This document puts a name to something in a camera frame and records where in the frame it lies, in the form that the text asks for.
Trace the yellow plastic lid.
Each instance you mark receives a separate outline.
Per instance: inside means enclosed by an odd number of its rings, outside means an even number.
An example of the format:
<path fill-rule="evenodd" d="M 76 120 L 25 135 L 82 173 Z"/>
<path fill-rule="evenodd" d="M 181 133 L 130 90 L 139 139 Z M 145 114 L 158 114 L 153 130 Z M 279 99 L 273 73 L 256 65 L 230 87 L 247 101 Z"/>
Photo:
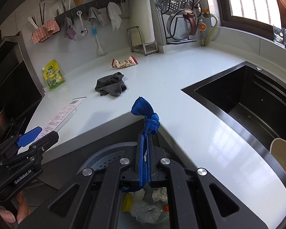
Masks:
<path fill-rule="evenodd" d="M 133 196 L 129 193 L 127 193 L 124 197 L 123 205 L 122 205 L 122 211 L 123 212 L 130 212 L 131 208 L 133 206 Z"/>

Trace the pink printed receipt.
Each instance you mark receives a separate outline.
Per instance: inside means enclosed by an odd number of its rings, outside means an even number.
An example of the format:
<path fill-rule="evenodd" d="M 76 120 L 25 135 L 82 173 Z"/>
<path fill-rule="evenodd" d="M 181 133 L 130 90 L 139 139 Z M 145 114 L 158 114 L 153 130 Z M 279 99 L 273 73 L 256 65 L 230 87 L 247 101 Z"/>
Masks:
<path fill-rule="evenodd" d="M 51 119 L 43 129 L 38 129 L 39 134 L 37 134 L 36 137 L 30 142 L 26 143 L 24 146 L 21 146 L 17 154 L 19 155 L 20 153 L 28 150 L 31 144 L 35 143 L 38 139 L 41 139 L 48 133 L 52 131 L 58 132 L 74 116 L 77 111 L 77 107 L 86 98 L 87 97 L 80 97 L 73 99 L 71 103 L 69 103 L 58 114 L 56 114 L 55 117 Z"/>

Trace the orange fruit peel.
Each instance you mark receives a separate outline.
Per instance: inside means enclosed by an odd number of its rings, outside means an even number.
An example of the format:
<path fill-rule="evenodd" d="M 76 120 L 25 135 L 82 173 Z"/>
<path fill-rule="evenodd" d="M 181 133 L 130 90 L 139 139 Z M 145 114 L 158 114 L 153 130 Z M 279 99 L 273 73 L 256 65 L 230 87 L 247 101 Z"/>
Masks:
<path fill-rule="evenodd" d="M 166 205 L 163 206 L 163 211 L 164 211 L 164 212 L 169 212 L 169 206 L 168 206 L 168 204 L 166 204 Z"/>

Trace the white tissue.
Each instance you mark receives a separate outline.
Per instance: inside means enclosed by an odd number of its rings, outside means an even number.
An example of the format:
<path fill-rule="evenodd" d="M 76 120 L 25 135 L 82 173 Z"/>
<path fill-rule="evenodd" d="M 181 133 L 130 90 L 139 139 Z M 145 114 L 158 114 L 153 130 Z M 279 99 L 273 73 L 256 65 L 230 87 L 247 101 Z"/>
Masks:
<path fill-rule="evenodd" d="M 164 202 L 168 199 L 167 196 L 167 189 L 166 187 L 158 188 L 156 190 L 153 190 L 152 192 L 152 199 L 157 202 Z"/>

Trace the black oven appliance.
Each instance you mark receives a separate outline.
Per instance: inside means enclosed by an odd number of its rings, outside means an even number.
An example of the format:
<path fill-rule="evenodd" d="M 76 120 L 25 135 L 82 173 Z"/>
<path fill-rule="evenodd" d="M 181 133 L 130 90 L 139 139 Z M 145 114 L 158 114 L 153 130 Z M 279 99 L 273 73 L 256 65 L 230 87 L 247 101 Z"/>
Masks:
<path fill-rule="evenodd" d="M 22 33 L 0 40 L 0 143 L 25 133 L 45 95 Z"/>

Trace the yellow green refill pouch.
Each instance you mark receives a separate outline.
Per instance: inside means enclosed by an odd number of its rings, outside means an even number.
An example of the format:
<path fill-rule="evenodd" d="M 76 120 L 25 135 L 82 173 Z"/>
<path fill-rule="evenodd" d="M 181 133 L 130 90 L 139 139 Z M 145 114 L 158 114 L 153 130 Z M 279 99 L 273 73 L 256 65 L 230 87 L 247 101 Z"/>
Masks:
<path fill-rule="evenodd" d="M 43 77 L 50 91 L 65 83 L 59 64 L 56 60 L 51 60 L 42 68 Z"/>

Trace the pink wavy sponge cloth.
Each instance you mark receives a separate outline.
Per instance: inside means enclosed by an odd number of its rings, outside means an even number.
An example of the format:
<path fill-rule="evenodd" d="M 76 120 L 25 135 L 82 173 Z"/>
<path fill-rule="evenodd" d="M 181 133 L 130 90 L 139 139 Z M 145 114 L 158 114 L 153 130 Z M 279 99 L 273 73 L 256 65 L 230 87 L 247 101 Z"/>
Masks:
<path fill-rule="evenodd" d="M 60 31 L 60 26 L 57 23 L 56 19 L 53 18 L 43 24 L 41 27 L 36 29 L 32 33 L 32 41 L 34 44 L 44 42 L 48 39 L 51 35 Z"/>

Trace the red white snack wrapper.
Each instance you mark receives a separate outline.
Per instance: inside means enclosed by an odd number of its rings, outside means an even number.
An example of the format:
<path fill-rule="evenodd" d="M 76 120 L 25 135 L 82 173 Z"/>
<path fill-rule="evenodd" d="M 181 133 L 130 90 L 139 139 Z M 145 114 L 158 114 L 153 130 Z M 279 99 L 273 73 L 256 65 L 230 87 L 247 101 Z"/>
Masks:
<path fill-rule="evenodd" d="M 135 65 L 138 65 L 138 61 L 132 55 L 127 60 L 123 61 L 118 61 L 116 59 L 112 60 L 112 67 L 117 69 L 127 68 Z"/>

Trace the grey purple hanging cloth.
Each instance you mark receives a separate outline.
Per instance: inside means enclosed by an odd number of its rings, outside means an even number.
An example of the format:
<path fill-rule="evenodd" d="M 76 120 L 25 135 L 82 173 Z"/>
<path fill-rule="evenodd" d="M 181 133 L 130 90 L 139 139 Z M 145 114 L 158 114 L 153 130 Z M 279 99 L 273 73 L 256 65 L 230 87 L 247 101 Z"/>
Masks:
<path fill-rule="evenodd" d="M 76 31 L 73 28 L 72 20 L 68 17 L 64 19 L 64 39 L 75 40 Z"/>

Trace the blue white bottle brush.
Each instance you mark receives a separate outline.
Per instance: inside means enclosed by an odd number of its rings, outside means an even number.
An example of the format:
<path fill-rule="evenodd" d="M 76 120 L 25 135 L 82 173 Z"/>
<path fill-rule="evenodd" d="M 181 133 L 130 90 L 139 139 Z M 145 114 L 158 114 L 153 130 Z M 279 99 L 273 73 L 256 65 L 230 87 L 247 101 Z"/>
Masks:
<path fill-rule="evenodd" d="M 105 54 L 105 50 L 103 49 L 103 47 L 101 46 L 98 36 L 97 36 L 97 29 L 96 26 L 92 26 L 92 34 L 93 36 L 96 38 L 96 42 L 97 42 L 97 54 L 102 56 Z"/>

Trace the beige bowl in sink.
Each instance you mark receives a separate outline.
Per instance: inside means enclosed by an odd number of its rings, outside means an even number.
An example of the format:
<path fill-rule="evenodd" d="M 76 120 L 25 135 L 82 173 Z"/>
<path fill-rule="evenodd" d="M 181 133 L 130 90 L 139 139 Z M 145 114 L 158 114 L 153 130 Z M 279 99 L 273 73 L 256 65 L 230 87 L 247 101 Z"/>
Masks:
<path fill-rule="evenodd" d="M 286 172 L 286 141 L 281 138 L 274 139 L 270 146 L 270 154 Z"/>

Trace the white cutting board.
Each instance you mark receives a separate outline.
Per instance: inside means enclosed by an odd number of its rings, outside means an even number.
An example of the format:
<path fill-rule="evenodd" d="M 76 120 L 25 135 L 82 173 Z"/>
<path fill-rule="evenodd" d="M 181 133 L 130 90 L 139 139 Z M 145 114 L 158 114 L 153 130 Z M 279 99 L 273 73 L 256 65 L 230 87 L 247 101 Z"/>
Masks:
<path fill-rule="evenodd" d="M 155 41 L 152 12 L 150 0 L 128 0 L 129 3 L 129 20 L 130 27 L 138 26 L 139 31 L 136 28 L 130 30 L 133 46 L 144 43 L 149 44 Z"/>

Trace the white hanging cloth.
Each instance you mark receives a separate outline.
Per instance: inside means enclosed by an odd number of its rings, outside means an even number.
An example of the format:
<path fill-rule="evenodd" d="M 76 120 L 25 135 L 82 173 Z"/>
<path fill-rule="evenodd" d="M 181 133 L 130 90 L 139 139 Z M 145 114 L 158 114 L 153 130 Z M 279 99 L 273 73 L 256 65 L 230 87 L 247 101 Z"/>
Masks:
<path fill-rule="evenodd" d="M 114 2 L 109 2 L 107 6 L 107 10 L 108 10 L 109 18 L 111 20 L 112 30 L 113 31 L 119 30 L 120 25 L 122 23 L 122 19 L 120 17 L 122 15 L 122 12 L 120 10 L 120 7 Z"/>

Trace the clear glass mug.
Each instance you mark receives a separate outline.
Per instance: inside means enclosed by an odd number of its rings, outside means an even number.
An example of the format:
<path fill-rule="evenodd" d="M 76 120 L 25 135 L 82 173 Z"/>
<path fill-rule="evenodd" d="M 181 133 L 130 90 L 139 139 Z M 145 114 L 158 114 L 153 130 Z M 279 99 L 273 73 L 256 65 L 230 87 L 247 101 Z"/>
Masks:
<path fill-rule="evenodd" d="M 286 29 L 284 27 L 273 26 L 274 43 L 282 48 L 286 47 Z"/>

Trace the black wall hook rail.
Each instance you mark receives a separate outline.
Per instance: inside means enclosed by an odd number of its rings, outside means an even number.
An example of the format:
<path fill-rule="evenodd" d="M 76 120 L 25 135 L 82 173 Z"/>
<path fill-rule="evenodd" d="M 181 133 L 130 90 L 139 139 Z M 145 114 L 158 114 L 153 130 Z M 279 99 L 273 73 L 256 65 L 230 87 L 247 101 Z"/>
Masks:
<path fill-rule="evenodd" d="M 96 9 L 101 9 L 104 7 L 107 8 L 107 6 L 110 2 L 120 4 L 122 2 L 125 3 L 126 0 L 95 0 L 95 1 L 90 1 L 88 3 L 74 7 L 72 9 L 56 16 L 55 20 L 59 25 L 61 25 L 62 23 L 64 23 L 65 17 L 70 18 L 70 19 L 74 19 L 74 18 L 76 19 L 76 18 L 78 18 L 78 16 L 77 16 L 78 11 L 88 12 L 90 7 L 94 7 Z"/>

